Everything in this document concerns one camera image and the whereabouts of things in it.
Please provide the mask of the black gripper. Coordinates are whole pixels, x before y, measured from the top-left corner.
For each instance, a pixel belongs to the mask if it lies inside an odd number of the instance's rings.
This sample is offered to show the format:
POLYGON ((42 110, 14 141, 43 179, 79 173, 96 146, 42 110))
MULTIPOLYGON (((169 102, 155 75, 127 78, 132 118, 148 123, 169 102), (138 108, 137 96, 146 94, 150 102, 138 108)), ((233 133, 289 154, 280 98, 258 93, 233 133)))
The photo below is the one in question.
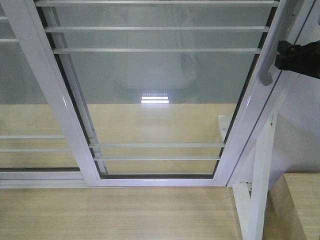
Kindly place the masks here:
POLYGON ((279 70, 292 71, 316 79, 320 78, 320 41, 306 45, 281 40, 277 45, 274 65, 279 70))

